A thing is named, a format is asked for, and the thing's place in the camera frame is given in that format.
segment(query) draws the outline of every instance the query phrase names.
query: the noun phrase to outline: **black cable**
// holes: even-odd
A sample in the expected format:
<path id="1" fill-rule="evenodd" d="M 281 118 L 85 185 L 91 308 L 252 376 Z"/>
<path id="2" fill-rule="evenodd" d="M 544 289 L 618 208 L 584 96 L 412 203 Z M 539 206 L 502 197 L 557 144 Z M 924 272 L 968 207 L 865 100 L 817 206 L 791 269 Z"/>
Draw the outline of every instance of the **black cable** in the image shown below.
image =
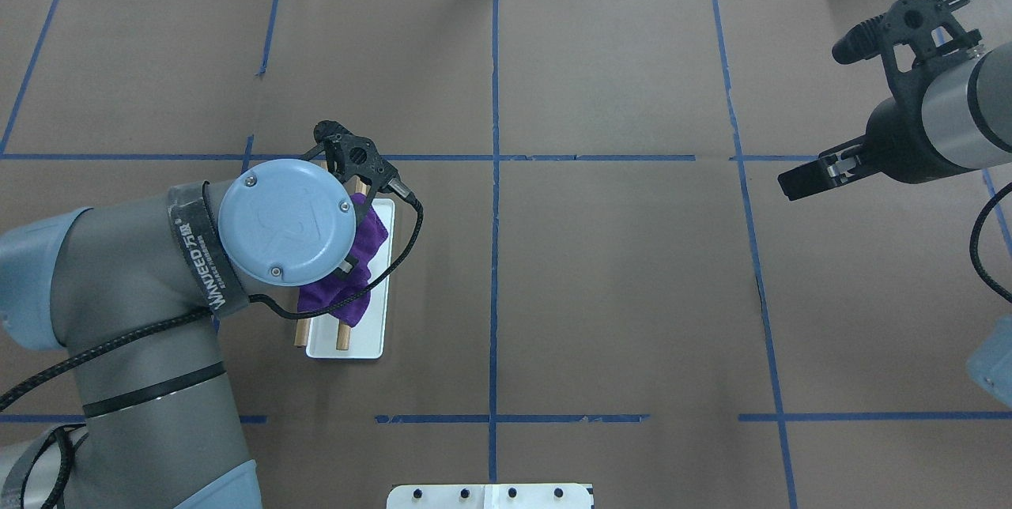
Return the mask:
<path id="1" fill-rule="evenodd" d="M 76 447 L 70 441 L 70 434 L 67 432 L 67 427 L 61 426 L 60 428 L 56 428 L 53 434 L 56 438 L 57 446 L 60 448 L 60 471 L 57 473 L 57 481 L 53 484 L 53 489 L 50 490 L 49 497 L 46 498 L 39 509 L 55 509 L 55 506 L 60 503 L 64 490 L 67 488 L 67 483 L 70 481 L 70 471 L 74 466 Z"/>
<path id="2" fill-rule="evenodd" d="M 338 302 L 337 304 L 329 305 L 328 307 L 322 310 L 316 310 L 314 312 L 300 312 L 300 313 L 288 312 L 287 310 L 285 310 L 285 308 L 281 308 L 281 305 L 275 302 L 273 298 L 265 293 L 255 293 L 251 295 L 250 302 L 267 305 L 267 307 L 270 308 L 272 312 L 274 312 L 275 314 L 286 320 L 307 320 L 310 318 L 315 318 L 317 316 L 330 314 L 331 312 L 339 308 L 345 307 L 345 305 L 351 304 L 352 302 L 365 295 L 365 293 L 372 291 L 372 288 L 374 288 L 376 285 L 380 285 L 380 282 L 383 282 L 384 279 L 387 279 L 387 276 L 391 275 L 391 272 L 394 272 L 394 270 L 396 270 L 397 267 L 400 266 L 401 263 L 404 262 L 406 258 L 408 258 L 408 255 L 411 254 L 412 247 L 415 247 L 415 242 L 418 241 L 418 235 L 420 234 L 420 232 L 422 232 L 422 221 L 424 220 L 424 211 L 422 209 L 421 201 L 415 198 L 415 195 L 409 196 L 409 198 L 405 200 L 412 206 L 412 208 L 415 209 L 416 214 L 415 230 L 411 233 L 411 239 L 408 240 L 408 244 L 404 247 L 404 250 L 401 251 L 401 255 L 397 257 L 397 260 L 395 260 L 394 263 L 390 265 L 390 267 L 384 270 L 382 274 L 376 276 L 375 279 L 372 279 L 372 281 L 369 282 L 367 286 L 365 286 L 358 292 L 354 293 L 354 295 L 346 298 Z"/>
<path id="3" fill-rule="evenodd" d="M 981 209 L 981 214 L 977 215 L 977 221 L 974 222 L 974 231 L 969 234 L 969 261 L 974 263 L 974 270 L 978 276 L 981 276 L 984 283 L 988 284 L 988 287 L 991 289 L 994 289 L 995 293 L 998 293 L 998 295 L 1008 301 L 1009 304 L 1012 304 L 1012 292 L 1009 292 L 1008 289 L 1005 289 L 1005 286 L 998 283 L 997 279 L 991 277 L 991 274 L 984 268 L 984 263 L 981 262 L 980 252 L 981 231 L 984 229 L 984 221 L 988 220 L 988 215 L 991 214 L 991 210 L 994 210 L 998 206 L 998 203 L 1009 193 L 1012 193 L 1012 182 L 1005 185 L 995 196 L 991 196 L 991 200 Z"/>
<path id="4" fill-rule="evenodd" d="M 3 412 L 8 408 L 10 408 L 10 405 L 14 404 L 14 402 L 17 402 L 18 399 L 27 395 L 32 390 L 35 390 L 36 387 L 43 385 L 44 383 L 52 380 L 57 376 L 60 376 L 61 374 L 67 372 L 68 370 L 79 367 L 80 365 L 83 365 L 84 363 L 92 359 L 97 359 L 98 357 L 101 357 L 102 355 L 108 353 L 108 351 L 114 351 L 119 347 L 126 345 L 128 343 L 133 343 L 138 339 L 143 339 L 144 337 L 148 337 L 149 335 L 155 335 L 156 333 L 161 333 L 163 331 L 170 330 L 174 327 L 187 325 L 189 323 L 198 320 L 209 319 L 210 316 L 212 316 L 210 310 L 206 308 L 201 308 L 199 310 L 194 310 L 188 314 L 183 314 L 178 318 L 163 320 L 161 322 L 151 324 L 149 326 L 135 329 L 134 331 L 120 335 L 119 337 L 115 337 L 115 339 L 106 341 L 101 345 L 96 345 L 95 347 L 91 347 L 91 349 L 88 349 L 86 351 L 80 351 L 80 353 L 74 355 L 73 357 L 70 357 L 65 361 L 59 362 L 47 369 L 44 369 L 43 371 L 39 371 L 35 375 L 29 376 L 28 378 L 24 379 L 23 381 L 15 386 L 10 391 L 7 391 L 2 396 L 0 396 L 0 412 Z"/>

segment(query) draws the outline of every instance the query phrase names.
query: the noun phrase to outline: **gray cylinder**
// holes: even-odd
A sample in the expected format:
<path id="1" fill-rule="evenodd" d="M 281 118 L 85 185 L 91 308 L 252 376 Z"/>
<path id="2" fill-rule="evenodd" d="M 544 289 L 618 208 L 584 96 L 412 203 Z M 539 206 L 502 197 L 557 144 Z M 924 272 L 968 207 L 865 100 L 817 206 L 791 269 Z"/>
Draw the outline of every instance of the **gray cylinder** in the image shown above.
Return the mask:
<path id="1" fill-rule="evenodd" d="M 1012 44 L 935 79 L 921 117 L 937 152 L 952 164 L 985 169 L 1012 162 Z"/>

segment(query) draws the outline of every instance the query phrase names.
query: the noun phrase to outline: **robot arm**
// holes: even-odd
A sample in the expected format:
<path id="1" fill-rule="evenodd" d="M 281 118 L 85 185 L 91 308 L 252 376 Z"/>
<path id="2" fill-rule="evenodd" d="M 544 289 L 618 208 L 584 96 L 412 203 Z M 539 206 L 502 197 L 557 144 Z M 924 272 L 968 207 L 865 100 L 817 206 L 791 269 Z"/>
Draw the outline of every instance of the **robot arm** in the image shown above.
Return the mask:
<path id="1" fill-rule="evenodd" d="M 893 96 L 868 119 L 864 136 L 781 174 L 795 200 L 875 173 L 926 182 L 1012 162 L 1012 44 L 982 56 L 979 30 L 952 16 L 971 0 L 900 0 L 864 20 L 834 47 L 841 65 L 880 56 Z M 933 33 L 943 29 L 945 44 Z M 916 57 L 907 72 L 896 47 Z"/>
<path id="2" fill-rule="evenodd" d="M 372 185 L 369 202 L 385 192 L 421 206 L 370 141 L 336 122 L 316 134 L 304 158 L 325 153 L 333 173 L 274 160 L 232 182 L 79 209 L 0 237 L 8 333 L 25 347 L 87 359 L 74 365 L 87 440 L 79 442 L 84 430 L 71 433 L 78 446 L 63 506 L 260 506 L 210 311 L 224 317 L 257 301 L 298 317 L 261 292 L 350 268 L 345 257 L 368 210 L 341 185 L 352 175 Z M 413 240 L 420 221 L 419 211 Z M 140 340 L 115 347 L 124 334 Z M 17 396 L 5 395 L 0 410 Z M 41 506 L 58 482 L 58 446 L 0 453 L 4 509 Z"/>

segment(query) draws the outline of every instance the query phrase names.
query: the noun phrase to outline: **wooden stick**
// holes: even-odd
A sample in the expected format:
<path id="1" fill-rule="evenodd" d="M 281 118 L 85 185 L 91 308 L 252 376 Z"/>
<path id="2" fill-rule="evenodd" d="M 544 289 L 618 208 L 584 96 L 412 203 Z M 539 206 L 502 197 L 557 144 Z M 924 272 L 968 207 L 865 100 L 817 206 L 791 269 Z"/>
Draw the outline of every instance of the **wooden stick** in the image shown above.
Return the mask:
<path id="1" fill-rule="evenodd" d="M 310 321 L 299 320 L 296 324 L 296 347 L 306 347 L 310 344 Z"/>
<path id="2" fill-rule="evenodd" d="M 369 194 L 369 186 L 361 179 L 355 178 L 355 192 Z M 341 321 L 337 324 L 337 350 L 347 351 L 351 346 L 351 326 Z"/>

